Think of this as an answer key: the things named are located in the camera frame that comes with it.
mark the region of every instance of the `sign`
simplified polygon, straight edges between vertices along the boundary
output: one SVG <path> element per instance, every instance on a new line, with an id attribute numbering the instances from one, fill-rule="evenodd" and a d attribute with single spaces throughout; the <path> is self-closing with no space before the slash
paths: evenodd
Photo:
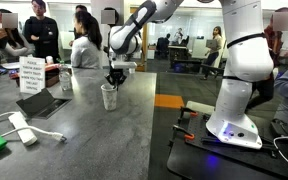
<path id="1" fill-rule="evenodd" d="M 36 94 L 45 88 L 45 60 L 20 57 L 20 91 Z"/>

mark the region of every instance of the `robotic arm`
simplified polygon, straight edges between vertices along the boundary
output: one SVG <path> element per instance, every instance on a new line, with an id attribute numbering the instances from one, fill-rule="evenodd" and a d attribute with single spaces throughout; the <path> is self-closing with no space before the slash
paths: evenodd
<path id="1" fill-rule="evenodd" d="M 198 1 L 209 3 L 213 0 Z M 262 141 L 258 129 L 244 111 L 252 93 L 251 82 L 265 79 L 273 70 L 273 61 L 263 33 L 261 0 L 219 1 L 230 57 L 215 112 L 206 127 L 223 143 L 260 149 Z M 118 82 L 115 85 L 122 84 L 126 79 L 121 69 L 134 67 L 131 62 L 121 62 L 122 58 L 119 56 L 141 49 L 138 32 L 142 26 L 148 22 L 167 21 L 182 2 L 183 0 L 145 1 L 122 27 L 111 29 L 109 57 L 112 70 L 119 69 L 122 74 L 115 77 L 123 77 L 121 81 L 115 81 Z"/>

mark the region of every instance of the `bottle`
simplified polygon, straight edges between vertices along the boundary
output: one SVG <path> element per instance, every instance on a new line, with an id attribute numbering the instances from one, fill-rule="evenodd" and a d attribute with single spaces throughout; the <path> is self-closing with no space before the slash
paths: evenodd
<path id="1" fill-rule="evenodd" d="M 60 74 L 60 84 L 63 91 L 72 90 L 72 76 L 68 72 L 68 67 L 65 65 L 65 62 L 63 60 L 60 60 L 60 66 L 59 66 Z"/>

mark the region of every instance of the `orange mat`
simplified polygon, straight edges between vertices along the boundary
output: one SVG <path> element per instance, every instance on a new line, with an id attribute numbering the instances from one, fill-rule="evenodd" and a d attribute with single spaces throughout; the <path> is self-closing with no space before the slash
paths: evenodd
<path id="1" fill-rule="evenodd" d="M 155 94 L 155 106 L 180 109 L 184 106 L 181 96 L 171 96 L 165 94 Z"/>

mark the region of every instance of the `gray table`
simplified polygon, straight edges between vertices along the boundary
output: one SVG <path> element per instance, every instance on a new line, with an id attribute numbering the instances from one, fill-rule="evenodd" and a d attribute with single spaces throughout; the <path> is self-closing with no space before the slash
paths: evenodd
<path id="1" fill-rule="evenodd" d="M 0 152 L 0 179 L 147 179 L 156 74 L 127 75 L 119 88 L 117 109 L 104 109 L 100 86 L 104 70 L 77 70 L 73 91 L 59 83 L 49 88 L 56 98 L 72 100 L 48 120 L 28 123 L 68 138 L 60 143 L 35 133 L 38 143 L 25 147 L 17 133 L 7 136 Z M 7 76 L 0 78 L 0 114 L 20 110 L 22 94 Z M 0 134 L 13 127 L 1 118 Z"/>

